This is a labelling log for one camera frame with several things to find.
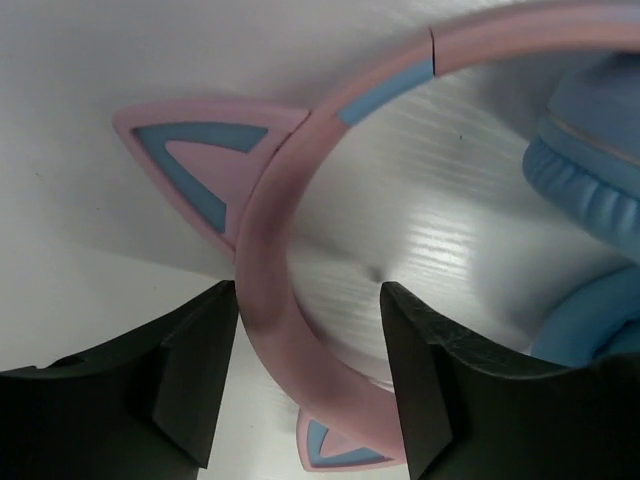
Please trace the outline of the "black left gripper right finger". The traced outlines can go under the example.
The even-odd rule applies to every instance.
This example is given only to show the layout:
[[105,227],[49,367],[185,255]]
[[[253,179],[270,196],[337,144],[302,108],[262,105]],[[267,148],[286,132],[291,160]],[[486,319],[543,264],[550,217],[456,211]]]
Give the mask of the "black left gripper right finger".
[[639,358],[567,368],[510,350],[397,282],[380,308],[413,479],[635,479]]

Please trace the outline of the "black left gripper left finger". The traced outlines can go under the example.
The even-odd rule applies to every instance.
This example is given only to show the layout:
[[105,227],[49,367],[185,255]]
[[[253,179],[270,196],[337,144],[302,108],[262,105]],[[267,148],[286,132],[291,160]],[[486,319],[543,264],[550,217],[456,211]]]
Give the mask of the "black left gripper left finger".
[[223,281],[53,364],[1,375],[5,479],[194,479],[207,468],[238,323]]

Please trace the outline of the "pink blue cat-ear headphones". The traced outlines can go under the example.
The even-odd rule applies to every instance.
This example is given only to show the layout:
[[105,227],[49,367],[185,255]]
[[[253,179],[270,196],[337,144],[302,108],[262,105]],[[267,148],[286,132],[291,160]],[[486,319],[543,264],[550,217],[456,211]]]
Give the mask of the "pink blue cat-ear headphones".
[[430,27],[313,109],[240,98],[118,112],[172,206],[233,263],[240,317],[331,468],[405,459],[376,297],[407,281],[527,347],[543,313],[623,257],[524,183],[560,75],[639,48],[635,1],[492,2]]

